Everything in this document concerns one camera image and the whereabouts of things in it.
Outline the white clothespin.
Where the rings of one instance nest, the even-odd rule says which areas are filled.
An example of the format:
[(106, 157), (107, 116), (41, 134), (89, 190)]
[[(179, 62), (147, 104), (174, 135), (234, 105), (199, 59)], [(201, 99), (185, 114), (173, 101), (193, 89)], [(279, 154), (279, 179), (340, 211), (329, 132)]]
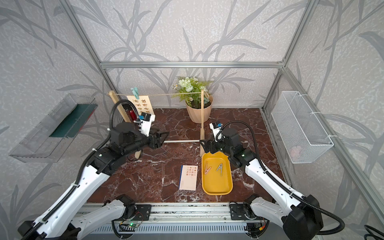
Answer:
[(216, 171), (218, 173), (220, 173), (220, 176), (222, 177), (223, 176), (223, 164), (219, 164), (219, 166), (217, 167)]

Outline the pink clothespin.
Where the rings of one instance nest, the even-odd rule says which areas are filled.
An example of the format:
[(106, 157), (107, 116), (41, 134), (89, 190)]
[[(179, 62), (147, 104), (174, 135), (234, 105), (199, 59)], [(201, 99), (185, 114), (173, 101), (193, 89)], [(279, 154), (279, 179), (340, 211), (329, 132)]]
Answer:
[(211, 169), (212, 167), (209, 165), (208, 162), (206, 162), (204, 174), (207, 175)]

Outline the blue postcard white text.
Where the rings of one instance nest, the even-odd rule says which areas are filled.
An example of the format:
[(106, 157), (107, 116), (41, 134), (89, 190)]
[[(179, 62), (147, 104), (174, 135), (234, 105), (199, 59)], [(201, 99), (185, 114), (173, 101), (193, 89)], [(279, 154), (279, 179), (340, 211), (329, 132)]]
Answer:
[(181, 182), (182, 182), (182, 175), (183, 175), (183, 165), (181, 166), (181, 169), (180, 169), (180, 177), (179, 177), (179, 189), (181, 187)]

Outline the yellow postcard black text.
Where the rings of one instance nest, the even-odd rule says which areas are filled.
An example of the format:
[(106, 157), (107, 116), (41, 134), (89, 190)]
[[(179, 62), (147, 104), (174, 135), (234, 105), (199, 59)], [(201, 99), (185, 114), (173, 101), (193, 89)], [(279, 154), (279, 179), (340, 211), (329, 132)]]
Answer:
[(155, 114), (149, 96), (139, 96), (138, 99), (135, 96), (127, 96), (127, 99), (135, 105), (139, 114), (141, 113), (147, 113), (151, 115)]

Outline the cream postcard red text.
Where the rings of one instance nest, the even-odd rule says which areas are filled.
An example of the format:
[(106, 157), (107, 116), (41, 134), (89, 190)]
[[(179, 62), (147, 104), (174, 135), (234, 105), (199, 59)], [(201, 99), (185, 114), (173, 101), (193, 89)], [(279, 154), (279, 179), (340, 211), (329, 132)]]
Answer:
[(180, 190), (195, 191), (197, 188), (198, 166), (183, 165)]

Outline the green clothespin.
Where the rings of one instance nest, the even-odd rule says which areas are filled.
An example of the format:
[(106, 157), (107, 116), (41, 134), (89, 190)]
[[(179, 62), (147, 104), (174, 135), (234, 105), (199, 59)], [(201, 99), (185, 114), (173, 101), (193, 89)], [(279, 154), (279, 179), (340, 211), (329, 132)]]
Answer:
[(139, 95), (139, 90), (137, 87), (133, 87), (131, 88), (131, 91), (133, 93), (133, 96), (135, 97), (136, 100), (139, 100), (140, 99), (140, 95)]

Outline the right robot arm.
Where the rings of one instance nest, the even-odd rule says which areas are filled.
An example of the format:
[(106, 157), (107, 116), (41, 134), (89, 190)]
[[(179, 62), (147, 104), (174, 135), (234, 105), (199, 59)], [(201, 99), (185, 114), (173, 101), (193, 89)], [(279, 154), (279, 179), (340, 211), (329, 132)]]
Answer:
[(244, 204), (250, 219), (261, 217), (280, 226), (290, 240), (311, 240), (320, 234), (324, 224), (316, 198), (305, 197), (275, 175), (257, 153), (243, 146), (235, 129), (224, 128), (219, 122), (210, 127), (214, 139), (200, 141), (205, 153), (226, 155), (234, 167), (253, 178), (275, 200), (272, 203), (251, 197)]

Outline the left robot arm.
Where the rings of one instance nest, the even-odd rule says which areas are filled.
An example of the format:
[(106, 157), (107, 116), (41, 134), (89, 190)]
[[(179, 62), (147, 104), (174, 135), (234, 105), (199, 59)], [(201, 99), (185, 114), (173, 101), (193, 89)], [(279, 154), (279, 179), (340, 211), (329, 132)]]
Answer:
[(135, 215), (134, 202), (126, 195), (100, 209), (77, 217), (89, 197), (106, 182), (127, 157), (146, 147), (160, 148), (169, 132), (151, 130), (151, 121), (120, 123), (98, 148), (82, 163), (76, 180), (65, 193), (34, 221), (24, 222), (18, 229), (24, 240), (81, 240), (97, 228), (114, 220)]

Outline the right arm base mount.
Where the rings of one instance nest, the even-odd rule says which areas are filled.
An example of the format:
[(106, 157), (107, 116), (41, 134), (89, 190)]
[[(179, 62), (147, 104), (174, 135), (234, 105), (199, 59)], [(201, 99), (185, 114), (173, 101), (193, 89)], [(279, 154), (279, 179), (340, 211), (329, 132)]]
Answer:
[(229, 208), (230, 208), (230, 215), (231, 215), (231, 220), (234, 221), (240, 221), (240, 220), (261, 220), (261, 217), (258, 217), (251, 213), (250, 208), (245, 207), (244, 204), (239, 204), (236, 202), (229, 202)]

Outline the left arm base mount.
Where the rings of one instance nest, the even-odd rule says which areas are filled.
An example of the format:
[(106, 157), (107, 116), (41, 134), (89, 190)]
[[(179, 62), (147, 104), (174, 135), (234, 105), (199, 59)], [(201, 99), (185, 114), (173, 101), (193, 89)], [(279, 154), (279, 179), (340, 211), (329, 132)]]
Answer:
[(148, 221), (152, 205), (139, 204), (126, 207), (121, 219), (130, 221)]

